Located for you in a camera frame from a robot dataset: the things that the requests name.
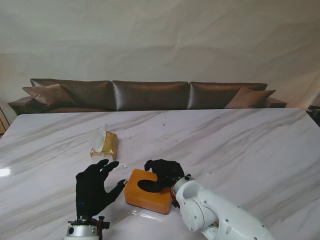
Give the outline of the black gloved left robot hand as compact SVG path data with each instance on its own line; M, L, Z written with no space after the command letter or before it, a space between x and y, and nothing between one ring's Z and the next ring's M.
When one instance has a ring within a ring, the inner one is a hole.
M118 161L102 159L76 175L75 202L78 220L89 220L98 215L121 194L127 182L125 179L120 180L111 191L105 190L105 180L118 165Z

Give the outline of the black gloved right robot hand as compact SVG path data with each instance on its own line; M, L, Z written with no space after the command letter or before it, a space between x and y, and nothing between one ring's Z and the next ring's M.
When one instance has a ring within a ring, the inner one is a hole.
M159 193L165 188L170 188L185 176L178 162L164 159L148 160L144 165L144 170L151 170L157 176L156 181L142 180L140 182L141 189L149 193Z

